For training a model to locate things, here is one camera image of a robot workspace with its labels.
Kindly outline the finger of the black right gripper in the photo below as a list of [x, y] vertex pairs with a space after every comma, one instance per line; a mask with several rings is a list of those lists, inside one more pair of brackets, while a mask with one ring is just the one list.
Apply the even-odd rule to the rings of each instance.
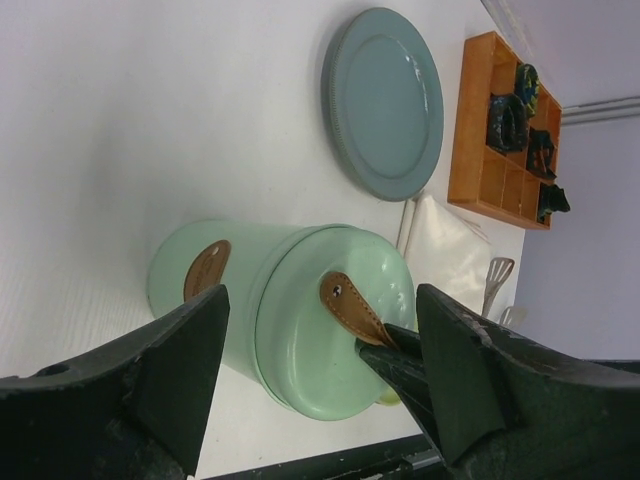
[[399, 396], [429, 446], [440, 461], [448, 465], [437, 425], [433, 392], [427, 379], [426, 351], [431, 346], [431, 335], [423, 328], [413, 332], [391, 324], [386, 324], [386, 327], [396, 347], [374, 345], [358, 339], [356, 351], [360, 359]]

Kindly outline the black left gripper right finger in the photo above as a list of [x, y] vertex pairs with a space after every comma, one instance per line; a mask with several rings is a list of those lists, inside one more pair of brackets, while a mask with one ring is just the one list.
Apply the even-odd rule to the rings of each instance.
[[563, 354], [432, 285], [416, 310], [438, 448], [457, 478], [638, 478], [638, 361]]

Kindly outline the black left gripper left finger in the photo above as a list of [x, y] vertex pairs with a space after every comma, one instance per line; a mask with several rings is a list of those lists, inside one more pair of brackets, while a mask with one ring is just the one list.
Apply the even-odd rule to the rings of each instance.
[[2, 478], [195, 475], [229, 313], [226, 287], [210, 287], [82, 355], [2, 378]]

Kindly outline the mint lid with brown handle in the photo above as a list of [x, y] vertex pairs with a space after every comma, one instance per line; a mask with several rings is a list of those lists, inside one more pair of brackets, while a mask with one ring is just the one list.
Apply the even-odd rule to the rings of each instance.
[[359, 357], [356, 337], [327, 308], [355, 293], [384, 323], [415, 326], [415, 287], [402, 255], [352, 226], [303, 232], [266, 283], [255, 325], [257, 374], [268, 393], [306, 417], [366, 410], [387, 386]]

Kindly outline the steel serving tongs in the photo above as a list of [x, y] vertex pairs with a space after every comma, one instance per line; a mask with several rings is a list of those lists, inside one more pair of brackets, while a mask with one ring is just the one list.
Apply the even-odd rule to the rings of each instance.
[[[485, 280], [484, 301], [481, 315], [488, 319], [494, 300], [501, 287], [509, 279], [515, 261], [506, 257], [495, 257], [491, 260]], [[528, 311], [523, 307], [509, 306], [500, 316], [498, 324], [511, 330], [519, 327], [526, 319]]]

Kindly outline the lime green round lid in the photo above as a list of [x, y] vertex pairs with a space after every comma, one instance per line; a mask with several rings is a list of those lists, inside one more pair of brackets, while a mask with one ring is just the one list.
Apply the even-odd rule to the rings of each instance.
[[378, 398], [377, 403], [384, 406], [395, 406], [400, 404], [401, 400], [393, 389], [388, 388]]

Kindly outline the mint green cup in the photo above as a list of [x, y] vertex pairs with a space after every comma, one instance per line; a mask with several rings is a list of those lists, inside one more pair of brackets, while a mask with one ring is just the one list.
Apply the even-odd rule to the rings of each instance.
[[214, 285], [228, 291], [233, 317], [250, 315], [273, 270], [318, 227], [205, 220], [171, 234], [156, 252], [147, 278], [153, 315], [174, 308]]

